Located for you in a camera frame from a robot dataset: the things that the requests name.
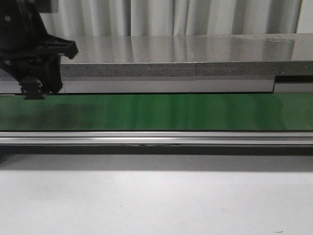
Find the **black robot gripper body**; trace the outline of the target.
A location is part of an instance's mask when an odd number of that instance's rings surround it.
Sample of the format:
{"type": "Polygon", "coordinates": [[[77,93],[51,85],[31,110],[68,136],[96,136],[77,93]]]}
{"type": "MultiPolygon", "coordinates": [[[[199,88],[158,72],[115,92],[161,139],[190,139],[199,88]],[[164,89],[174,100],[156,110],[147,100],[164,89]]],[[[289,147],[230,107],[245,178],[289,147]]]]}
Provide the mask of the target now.
{"type": "Polygon", "coordinates": [[[0,2],[0,68],[20,81],[44,78],[45,56],[73,59],[75,41],[48,33],[41,13],[57,12],[56,0],[2,0],[0,2]]]}

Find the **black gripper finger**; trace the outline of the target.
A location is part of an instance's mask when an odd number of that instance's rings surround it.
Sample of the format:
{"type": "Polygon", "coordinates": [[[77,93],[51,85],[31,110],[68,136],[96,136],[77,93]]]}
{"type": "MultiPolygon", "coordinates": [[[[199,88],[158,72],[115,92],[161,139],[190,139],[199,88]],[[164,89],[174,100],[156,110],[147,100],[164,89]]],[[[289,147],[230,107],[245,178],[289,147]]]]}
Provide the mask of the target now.
{"type": "Polygon", "coordinates": [[[25,99],[44,99],[44,90],[40,80],[35,77],[25,77],[20,80],[21,93],[25,99]]]}
{"type": "Polygon", "coordinates": [[[57,94],[63,87],[60,66],[59,54],[45,56],[43,85],[47,92],[57,94]]]}

